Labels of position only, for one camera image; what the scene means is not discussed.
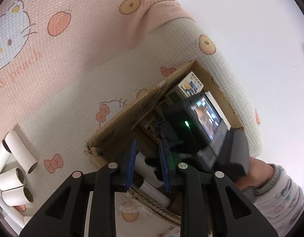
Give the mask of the person right hand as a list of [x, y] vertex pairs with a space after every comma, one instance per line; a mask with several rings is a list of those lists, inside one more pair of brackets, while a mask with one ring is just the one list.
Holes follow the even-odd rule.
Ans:
[[240, 190], [248, 187], [260, 188], [266, 184], [274, 175], [274, 167], [262, 160], [250, 157], [250, 168], [248, 174], [239, 178], [235, 184]]

